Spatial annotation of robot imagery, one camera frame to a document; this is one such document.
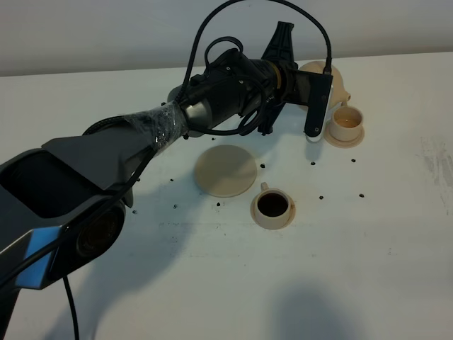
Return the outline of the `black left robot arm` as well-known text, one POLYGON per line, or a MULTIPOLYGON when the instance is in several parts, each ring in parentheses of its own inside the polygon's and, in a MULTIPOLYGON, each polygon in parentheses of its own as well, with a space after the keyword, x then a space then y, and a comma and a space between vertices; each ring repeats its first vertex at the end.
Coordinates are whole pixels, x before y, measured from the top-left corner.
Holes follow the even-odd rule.
POLYGON ((297 69, 292 29, 279 22, 260 59, 236 41, 158 108, 103 119, 1 165, 2 330, 21 289, 41 290, 113 245, 134 183, 179 137, 213 135, 233 115, 241 135, 275 120, 297 69))

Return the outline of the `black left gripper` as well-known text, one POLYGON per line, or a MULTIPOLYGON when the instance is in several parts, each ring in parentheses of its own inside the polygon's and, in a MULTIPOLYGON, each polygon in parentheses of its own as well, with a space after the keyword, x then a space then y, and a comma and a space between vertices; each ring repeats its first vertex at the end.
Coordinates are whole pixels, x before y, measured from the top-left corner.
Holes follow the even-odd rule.
POLYGON ((285 103, 309 106, 311 93, 311 73, 298 70, 294 61, 292 45, 293 23, 279 21, 275 32, 265 48, 261 61, 275 73, 277 100, 281 103, 269 103, 265 115, 258 126, 261 135, 273 132, 273 124, 280 115, 285 103))

